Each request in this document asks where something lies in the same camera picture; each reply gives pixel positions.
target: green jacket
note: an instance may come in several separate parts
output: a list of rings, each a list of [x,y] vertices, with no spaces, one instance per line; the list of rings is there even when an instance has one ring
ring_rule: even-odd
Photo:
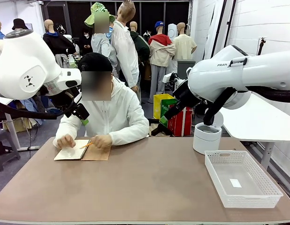
[[[150,55],[149,44],[135,31],[131,31],[130,36],[135,43],[137,55],[140,58],[140,61],[147,61]]]

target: pen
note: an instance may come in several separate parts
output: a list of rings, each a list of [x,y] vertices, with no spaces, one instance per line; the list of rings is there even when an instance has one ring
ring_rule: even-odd
[[[91,143],[88,143],[88,144],[86,144],[85,146],[81,147],[81,149],[84,148],[84,147],[88,147],[88,146],[91,145],[91,144],[93,144],[93,143],[92,143],[92,142],[91,142]]]

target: blue cap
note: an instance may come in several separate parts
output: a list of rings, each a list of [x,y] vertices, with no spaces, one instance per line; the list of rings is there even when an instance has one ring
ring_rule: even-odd
[[[157,21],[157,22],[155,23],[154,28],[157,28],[157,27],[163,27],[163,26],[164,26],[164,22],[163,22],[163,21]]]

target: metal table leg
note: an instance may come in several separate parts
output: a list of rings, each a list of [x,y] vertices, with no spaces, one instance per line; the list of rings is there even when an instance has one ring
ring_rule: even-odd
[[[272,153],[274,145],[275,145],[274,142],[267,142],[266,143],[265,151],[263,153],[263,157],[262,157],[262,161],[261,161],[261,165],[265,169],[268,168],[268,165],[269,165],[269,162],[270,162],[270,158],[271,158],[271,153]]]
[[[19,139],[18,139],[17,133],[15,131],[15,126],[14,126],[13,120],[12,120],[12,118],[11,118],[11,116],[9,114],[6,113],[5,116],[6,116],[6,119],[7,119],[7,126],[8,126],[8,129],[9,129],[10,135],[12,137],[12,141],[15,144],[17,150],[19,150],[20,149],[20,143],[19,143]]]

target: white plastic basket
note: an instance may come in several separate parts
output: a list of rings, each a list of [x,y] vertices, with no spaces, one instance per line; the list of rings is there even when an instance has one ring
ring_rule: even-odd
[[[283,196],[246,151],[206,151],[206,168],[225,208],[274,208]]]

